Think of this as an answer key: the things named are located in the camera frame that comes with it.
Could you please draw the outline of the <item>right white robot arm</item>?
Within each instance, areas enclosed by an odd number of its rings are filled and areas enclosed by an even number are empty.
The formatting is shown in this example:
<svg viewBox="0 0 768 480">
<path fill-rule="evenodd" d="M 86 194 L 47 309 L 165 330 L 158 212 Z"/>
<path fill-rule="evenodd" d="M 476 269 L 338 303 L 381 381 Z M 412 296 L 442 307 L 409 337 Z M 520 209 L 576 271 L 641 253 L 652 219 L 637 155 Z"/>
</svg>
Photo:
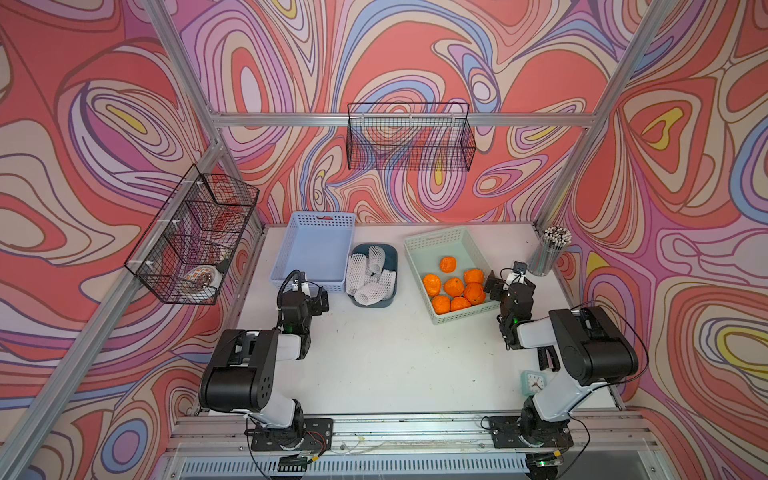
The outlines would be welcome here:
<svg viewBox="0 0 768 480">
<path fill-rule="evenodd" d="M 576 406 L 638 372 L 634 347 L 602 308 L 555 309 L 535 319 L 531 281 L 490 274 L 484 291 L 500 304 L 497 321 L 507 349 L 552 347 L 560 362 L 554 378 L 524 402 L 513 428 L 522 443 L 539 447 L 565 435 Z"/>
</svg>

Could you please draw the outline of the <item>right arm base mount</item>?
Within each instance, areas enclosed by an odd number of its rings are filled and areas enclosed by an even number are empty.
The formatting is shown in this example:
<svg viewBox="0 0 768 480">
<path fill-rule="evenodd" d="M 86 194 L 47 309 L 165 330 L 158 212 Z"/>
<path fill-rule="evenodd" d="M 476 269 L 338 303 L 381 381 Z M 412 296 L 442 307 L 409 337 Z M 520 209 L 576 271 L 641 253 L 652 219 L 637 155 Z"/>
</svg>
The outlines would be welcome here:
<svg viewBox="0 0 768 480">
<path fill-rule="evenodd" d="M 567 422 L 485 416 L 481 427 L 491 435 L 496 449 L 568 450 L 573 446 Z"/>
</svg>

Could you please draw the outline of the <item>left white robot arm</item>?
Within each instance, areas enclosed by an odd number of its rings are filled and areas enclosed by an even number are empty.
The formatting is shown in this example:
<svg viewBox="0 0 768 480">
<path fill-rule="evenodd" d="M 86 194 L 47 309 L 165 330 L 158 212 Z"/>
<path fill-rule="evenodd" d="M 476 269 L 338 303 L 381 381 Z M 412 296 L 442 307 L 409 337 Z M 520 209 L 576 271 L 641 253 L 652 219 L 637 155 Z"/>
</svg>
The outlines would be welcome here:
<svg viewBox="0 0 768 480">
<path fill-rule="evenodd" d="M 276 390 L 276 365 L 306 357 L 314 317 L 329 310 L 324 288 L 295 287 L 278 295 L 271 329 L 223 331 L 203 373 L 198 401 L 214 413 L 240 414 L 255 451 L 328 448 L 332 423 L 308 424 L 300 401 Z"/>
</svg>

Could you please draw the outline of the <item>white foam net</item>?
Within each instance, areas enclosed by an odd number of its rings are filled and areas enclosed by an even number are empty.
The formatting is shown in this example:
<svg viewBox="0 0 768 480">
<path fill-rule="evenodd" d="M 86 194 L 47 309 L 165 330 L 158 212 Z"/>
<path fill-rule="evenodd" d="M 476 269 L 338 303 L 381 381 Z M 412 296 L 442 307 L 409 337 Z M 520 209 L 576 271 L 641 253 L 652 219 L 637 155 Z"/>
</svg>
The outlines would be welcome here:
<svg viewBox="0 0 768 480">
<path fill-rule="evenodd" d="M 354 300 L 362 306 L 371 306 L 387 297 L 388 288 L 379 283 L 364 284 L 354 295 Z"/>
<path fill-rule="evenodd" d="M 370 275 L 380 275 L 384 270 L 386 252 L 379 245 L 371 245 L 368 249 L 367 271 Z"/>
<path fill-rule="evenodd" d="M 346 293 L 354 296 L 365 285 L 368 257 L 362 253 L 349 256 L 346 270 Z"/>
<path fill-rule="evenodd" d="M 384 288 L 384 299 L 390 299 L 397 285 L 397 272 L 384 269 L 379 277 L 378 284 Z"/>
</svg>

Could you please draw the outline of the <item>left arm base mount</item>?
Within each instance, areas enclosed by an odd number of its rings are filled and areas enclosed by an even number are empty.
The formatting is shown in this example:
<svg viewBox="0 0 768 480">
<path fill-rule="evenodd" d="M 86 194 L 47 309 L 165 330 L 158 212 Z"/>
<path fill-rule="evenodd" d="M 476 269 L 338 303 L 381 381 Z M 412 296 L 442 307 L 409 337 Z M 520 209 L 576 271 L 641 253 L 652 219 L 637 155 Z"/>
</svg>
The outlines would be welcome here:
<svg viewBox="0 0 768 480">
<path fill-rule="evenodd" d="M 244 434 L 254 452 L 297 452 L 323 453 L 332 446 L 334 421 L 318 417 L 295 420 L 284 429 L 267 428 L 248 420 Z"/>
</svg>

